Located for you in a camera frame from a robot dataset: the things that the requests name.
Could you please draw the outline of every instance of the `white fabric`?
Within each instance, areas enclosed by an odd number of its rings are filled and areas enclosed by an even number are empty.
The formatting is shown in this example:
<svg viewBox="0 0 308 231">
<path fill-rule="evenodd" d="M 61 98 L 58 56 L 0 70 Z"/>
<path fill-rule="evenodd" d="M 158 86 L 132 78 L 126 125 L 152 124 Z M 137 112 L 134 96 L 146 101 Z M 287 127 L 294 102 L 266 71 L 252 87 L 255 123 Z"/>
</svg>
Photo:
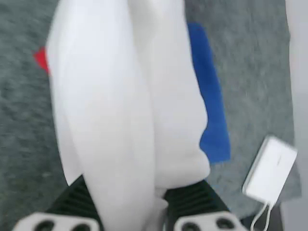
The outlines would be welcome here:
<svg viewBox="0 0 308 231">
<path fill-rule="evenodd" d="M 62 0 L 47 59 L 68 184 L 84 175 L 107 231 L 158 230 L 155 194 L 209 174 L 183 2 Z"/>
</svg>

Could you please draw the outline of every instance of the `carpet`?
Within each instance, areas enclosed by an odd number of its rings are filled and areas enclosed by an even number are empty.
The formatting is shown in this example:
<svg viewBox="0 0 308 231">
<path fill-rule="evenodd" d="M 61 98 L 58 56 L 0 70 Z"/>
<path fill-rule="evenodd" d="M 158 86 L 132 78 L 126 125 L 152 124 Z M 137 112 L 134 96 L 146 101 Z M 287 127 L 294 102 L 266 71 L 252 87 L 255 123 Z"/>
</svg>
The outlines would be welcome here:
<svg viewBox="0 0 308 231">
<path fill-rule="evenodd" d="M 45 45 L 57 0 L 0 0 L 0 230 L 44 211 L 65 189 L 48 77 L 33 53 Z M 231 161 L 207 179 L 239 216 L 258 203 L 241 185 L 264 136 L 293 143 L 289 34 L 284 0 L 191 0 L 213 49 L 231 140 Z M 281 199 L 300 195 L 296 166 Z"/>
</svg>

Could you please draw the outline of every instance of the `white cable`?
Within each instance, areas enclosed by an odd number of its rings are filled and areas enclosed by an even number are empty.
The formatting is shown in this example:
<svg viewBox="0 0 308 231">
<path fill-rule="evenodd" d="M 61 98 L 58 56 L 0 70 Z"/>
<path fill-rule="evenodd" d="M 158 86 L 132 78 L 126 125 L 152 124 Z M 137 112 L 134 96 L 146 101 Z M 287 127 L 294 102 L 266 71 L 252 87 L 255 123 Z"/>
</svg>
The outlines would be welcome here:
<svg viewBox="0 0 308 231">
<path fill-rule="evenodd" d="M 267 207 L 268 204 L 264 204 L 262 209 L 260 210 L 260 212 L 255 216 L 255 218 L 252 220 L 251 222 L 251 226 L 250 226 L 250 231 L 255 231 L 254 227 L 255 227 L 255 224 L 257 222 L 257 220 L 260 218 L 260 216 L 264 213 L 266 207 Z M 268 213 L 267 213 L 267 216 L 266 216 L 266 223 L 265 223 L 265 227 L 264 227 L 264 230 L 263 231 L 266 231 L 268 230 L 269 228 L 269 224 L 270 224 L 270 212 L 271 210 L 273 209 L 273 206 L 269 206 L 269 209 L 268 209 Z"/>
</svg>

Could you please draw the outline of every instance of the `blue mat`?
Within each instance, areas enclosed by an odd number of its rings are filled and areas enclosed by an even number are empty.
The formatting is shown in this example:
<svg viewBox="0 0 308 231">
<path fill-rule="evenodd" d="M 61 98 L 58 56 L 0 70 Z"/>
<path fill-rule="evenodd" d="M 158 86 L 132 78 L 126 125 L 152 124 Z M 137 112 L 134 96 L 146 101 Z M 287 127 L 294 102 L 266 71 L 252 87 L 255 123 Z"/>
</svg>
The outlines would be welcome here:
<svg viewBox="0 0 308 231">
<path fill-rule="evenodd" d="M 207 127 L 200 148 L 211 164 L 230 159 L 230 141 L 219 81 L 205 31 L 196 23 L 188 23 L 192 61 L 200 93 L 207 110 Z"/>
</svg>

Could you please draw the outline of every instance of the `white power bank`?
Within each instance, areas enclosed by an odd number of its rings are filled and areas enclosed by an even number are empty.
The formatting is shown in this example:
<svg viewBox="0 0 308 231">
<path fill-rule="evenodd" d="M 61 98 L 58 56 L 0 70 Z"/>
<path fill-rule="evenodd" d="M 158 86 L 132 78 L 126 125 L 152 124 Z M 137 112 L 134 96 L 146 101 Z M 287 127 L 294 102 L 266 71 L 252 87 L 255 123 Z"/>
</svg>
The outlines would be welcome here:
<svg viewBox="0 0 308 231">
<path fill-rule="evenodd" d="M 296 156 L 294 147 L 274 136 L 267 136 L 243 184 L 243 193 L 274 206 Z"/>
</svg>

